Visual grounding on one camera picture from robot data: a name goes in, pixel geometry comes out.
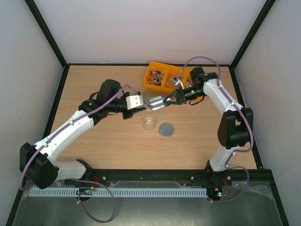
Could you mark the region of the metal scoop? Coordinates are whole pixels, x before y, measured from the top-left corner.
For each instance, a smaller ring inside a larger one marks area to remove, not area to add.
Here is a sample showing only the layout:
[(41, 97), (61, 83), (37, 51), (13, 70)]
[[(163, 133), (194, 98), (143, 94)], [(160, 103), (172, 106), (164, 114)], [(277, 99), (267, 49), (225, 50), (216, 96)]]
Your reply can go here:
[(164, 102), (167, 96), (152, 97), (147, 101), (146, 106), (151, 111), (156, 111), (165, 107), (170, 106), (170, 102)]

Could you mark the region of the yellow bin with colourful candies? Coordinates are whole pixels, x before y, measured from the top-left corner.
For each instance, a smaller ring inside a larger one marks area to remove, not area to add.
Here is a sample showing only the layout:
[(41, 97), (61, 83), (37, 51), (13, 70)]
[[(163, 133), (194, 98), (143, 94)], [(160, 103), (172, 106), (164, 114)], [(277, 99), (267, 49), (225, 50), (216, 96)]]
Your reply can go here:
[(191, 69), (184, 69), (183, 71), (183, 85), (185, 88), (191, 87), (193, 82), (190, 76)]

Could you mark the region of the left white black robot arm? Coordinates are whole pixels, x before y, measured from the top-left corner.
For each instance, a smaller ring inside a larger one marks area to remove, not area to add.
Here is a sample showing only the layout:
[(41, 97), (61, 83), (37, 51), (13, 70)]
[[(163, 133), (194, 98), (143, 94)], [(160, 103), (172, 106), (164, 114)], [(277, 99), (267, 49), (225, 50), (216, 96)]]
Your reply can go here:
[(57, 158), (76, 138), (109, 114), (121, 113), (126, 120), (146, 109), (141, 93), (135, 91), (130, 95), (125, 88), (127, 85), (107, 79), (62, 126), (33, 145), (25, 143), (20, 148), (21, 178), (32, 181), (40, 189), (58, 180), (88, 180), (92, 167), (84, 160), (57, 161)]

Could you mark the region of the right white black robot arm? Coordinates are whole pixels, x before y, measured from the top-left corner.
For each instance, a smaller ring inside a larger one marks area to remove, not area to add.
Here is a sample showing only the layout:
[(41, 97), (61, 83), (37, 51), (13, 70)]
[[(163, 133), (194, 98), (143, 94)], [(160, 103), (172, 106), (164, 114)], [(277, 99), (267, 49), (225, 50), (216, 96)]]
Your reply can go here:
[(205, 167), (205, 179), (214, 185), (224, 176), (231, 159), (237, 153), (253, 148), (253, 111), (244, 108), (224, 88), (220, 73), (205, 73), (201, 67), (190, 72), (192, 85), (178, 88), (163, 99), (167, 105), (182, 105), (198, 97), (209, 97), (222, 115), (217, 131), (218, 149)]

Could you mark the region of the yellow bin with gummies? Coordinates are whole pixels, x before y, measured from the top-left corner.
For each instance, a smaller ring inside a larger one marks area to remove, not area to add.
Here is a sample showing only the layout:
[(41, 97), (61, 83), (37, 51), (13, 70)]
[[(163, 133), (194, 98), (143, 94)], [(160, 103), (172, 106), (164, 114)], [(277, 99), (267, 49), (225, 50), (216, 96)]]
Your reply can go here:
[[(173, 65), (169, 65), (167, 67), (167, 70), (165, 72), (164, 75), (164, 81), (162, 83), (163, 87), (162, 87), (162, 91), (164, 93), (171, 93), (172, 91), (174, 91), (176, 88), (178, 88), (180, 85), (175, 86), (171, 79), (173, 77), (176, 77), (180, 71), (182, 70), (181, 67), (179, 66), (173, 66)], [(187, 83), (187, 79), (190, 77), (190, 71), (191, 69), (187, 69), (185, 68), (184, 71), (182, 72), (182, 74), (179, 76), (179, 80), (183, 83), (184, 88), (186, 88), (186, 83)]]

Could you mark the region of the yellow bin with lollipops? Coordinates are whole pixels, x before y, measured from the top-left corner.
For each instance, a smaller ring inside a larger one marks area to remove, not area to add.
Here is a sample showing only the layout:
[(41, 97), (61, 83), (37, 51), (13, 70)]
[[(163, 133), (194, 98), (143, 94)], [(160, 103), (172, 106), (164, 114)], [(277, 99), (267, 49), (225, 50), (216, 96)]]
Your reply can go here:
[(143, 87), (156, 91), (163, 91), (169, 70), (168, 64), (151, 61), (144, 75)]

